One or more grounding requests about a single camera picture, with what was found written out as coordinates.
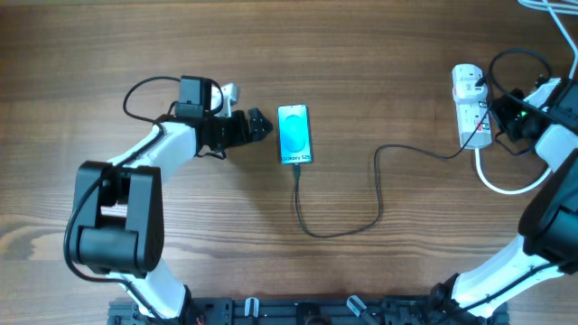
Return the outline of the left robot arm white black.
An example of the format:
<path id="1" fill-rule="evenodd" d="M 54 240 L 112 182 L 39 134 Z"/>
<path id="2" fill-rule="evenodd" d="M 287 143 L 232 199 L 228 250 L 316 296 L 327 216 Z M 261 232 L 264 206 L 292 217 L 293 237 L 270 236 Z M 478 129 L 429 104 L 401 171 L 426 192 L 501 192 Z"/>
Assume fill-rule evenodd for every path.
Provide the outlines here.
<path id="1" fill-rule="evenodd" d="M 78 278 L 118 283 L 133 298 L 134 315 L 157 324 L 202 324 L 190 289 L 162 259 L 163 184 L 184 164 L 205 155 L 226 159 L 229 147 L 260 142 L 273 124 L 257 108 L 234 111 L 238 88 L 181 76 L 179 97 L 151 120 L 151 133 L 107 162 L 77 171 L 63 257 Z"/>

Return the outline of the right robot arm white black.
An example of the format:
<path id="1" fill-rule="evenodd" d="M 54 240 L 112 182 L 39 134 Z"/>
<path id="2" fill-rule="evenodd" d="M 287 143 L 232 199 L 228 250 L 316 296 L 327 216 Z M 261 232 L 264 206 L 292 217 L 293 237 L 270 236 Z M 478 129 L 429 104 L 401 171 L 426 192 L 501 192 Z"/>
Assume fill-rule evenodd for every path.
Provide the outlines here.
<path id="1" fill-rule="evenodd" d="M 536 144 L 554 173 L 526 207 L 512 242 L 433 290 L 429 309 L 440 316 L 431 323 L 480 324 L 532 286 L 577 272 L 577 85 L 554 79 L 529 101 L 554 120 Z"/>

